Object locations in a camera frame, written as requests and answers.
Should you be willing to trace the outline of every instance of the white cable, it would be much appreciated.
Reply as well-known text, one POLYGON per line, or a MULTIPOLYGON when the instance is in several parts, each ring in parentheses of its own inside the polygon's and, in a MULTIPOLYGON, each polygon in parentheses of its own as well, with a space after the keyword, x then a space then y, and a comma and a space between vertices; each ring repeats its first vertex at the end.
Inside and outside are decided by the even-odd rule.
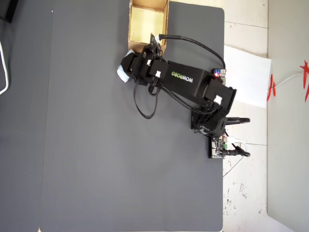
POLYGON ((245 151, 247 151, 247 145, 246 145, 246 143, 245 143, 244 141, 239 140, 239 139, 235 139, 235 143, 244 144, 244 146, 245 146, 245 151))
POLYGON ((9 77, 8 77, 8 71, 6 69, 5 66, 5 61, 4 61, 4 55, 3 55, 3 49, 2 49, 2 45, 1 45, 1 41, 0 41, 0 52, 1 52, 1 60, 2 60, 2 65, 3 65, 3 69, 4 69, 4 75, 5 75, 5 88, 3 90, 0 91, 0 95, 2 93, 4 93, 8 87, 9 87, 9 77))
POLYGON ((230 136, 228 136, 226 139, 227 139, 228 144, 235 144, 235 143, 244 144, 245 145, 245 151, 247 151, 247 145, 244 141, 242 141, 240 139, 236 139, 234 137, 230 137, 230 136))
POLYGON ((301 72, 301 73, 295 74, 294 76, 291 76, 291 77, 285 79, 285 80, 282 81, 280 84, 276 85, 275 88, 277 89, 277 88, 278 88, 280 85, 282 85, 284 82, 287 82, 288 80, 292 79, 293 77, 296 77, 296 76, 299 76, 299 75, 302 75, 302 74, 304 74, 304 73, 301 72))

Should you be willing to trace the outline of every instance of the light blue object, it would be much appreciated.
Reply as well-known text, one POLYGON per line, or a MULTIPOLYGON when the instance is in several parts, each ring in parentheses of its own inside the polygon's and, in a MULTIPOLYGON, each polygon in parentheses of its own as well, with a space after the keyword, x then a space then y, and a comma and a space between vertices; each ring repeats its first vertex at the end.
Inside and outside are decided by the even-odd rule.
MULTIPOLYGON (((127 52, 125 57, 132 52, 134 53, 134 51, 131 49, 130 51, 127 52)), ((125 71, 124 71, 124 69, 122 68, 121 65, 118 66, 117 73, 118 73, 118 76, 120 77, 120 79, 123 80, 125 83, 130 79, 130 77, 125 73, 125 71)))

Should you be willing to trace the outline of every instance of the red decoration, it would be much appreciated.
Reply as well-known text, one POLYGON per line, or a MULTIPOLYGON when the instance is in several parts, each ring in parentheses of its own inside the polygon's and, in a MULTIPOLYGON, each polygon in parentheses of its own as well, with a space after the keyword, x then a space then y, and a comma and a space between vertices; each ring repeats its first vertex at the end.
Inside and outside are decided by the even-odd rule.
POLYGON ((306 87, 307 74, 309 73, 308 62, 305 61, 304 66, 300 66, 304 70, 304 88, 306 87))
POLYGON ((269 90, 268 90, 268 96, 267 96, 267 101, 270 98, 270 94, 271 94, 271 89, 273 89, 274 91, 274 97, 276 96, 276 89, 275 89, 276 85, 275 82, 273 82, 272 80, 272 75, 270 76, 270 86, 269 86, 269 90))
POLYGON ((273 81, 272 91, 273 91, 274 97, 275 97, 276 96, 276 84, 275 84, 274 81, 273 81))

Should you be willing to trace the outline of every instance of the floor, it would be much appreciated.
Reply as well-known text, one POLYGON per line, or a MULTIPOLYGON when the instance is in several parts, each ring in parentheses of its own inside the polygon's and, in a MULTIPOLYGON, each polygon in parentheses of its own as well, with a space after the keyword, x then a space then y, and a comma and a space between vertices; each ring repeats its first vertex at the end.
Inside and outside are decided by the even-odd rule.
MULTIPOLYGON (((177 1, 224 8, 225 45, 267 58, 268 0, 177 1)), ((222 231, 292 232, 267 215, 267 109, 236 101, 229 116, 251 119, 227 128, 247 143, 251 157, 223 161, 222 231)))

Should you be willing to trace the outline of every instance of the red object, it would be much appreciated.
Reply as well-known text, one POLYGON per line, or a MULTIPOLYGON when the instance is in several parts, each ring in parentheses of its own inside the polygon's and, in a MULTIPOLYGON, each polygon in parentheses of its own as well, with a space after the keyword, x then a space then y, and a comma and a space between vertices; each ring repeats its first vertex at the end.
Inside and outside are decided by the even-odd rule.
POLYGON ((270 98, 270 94, 271 94, 271 89, 272 89, 272 75, 270 76, 270 86, 269 86, 269 90, 268 90, 268 96, 267 96, 267 101, 270 98))
POLYGON ((273 82, 272 91, 274 93, 274 97, 276 96, 276 84, 273 82))
POLYGON ((306 97, 305 97, 305 102, 307 102, 308 95, 309 95, 309 86, 308 86, 308 88, 307 88, 307 93, 306 93, 306 97))
POLYGON ((304 88, 306 87, 307 74, 309 73, 308 62, 305 61, 304 66, 300 66, 304 70, 304 88))

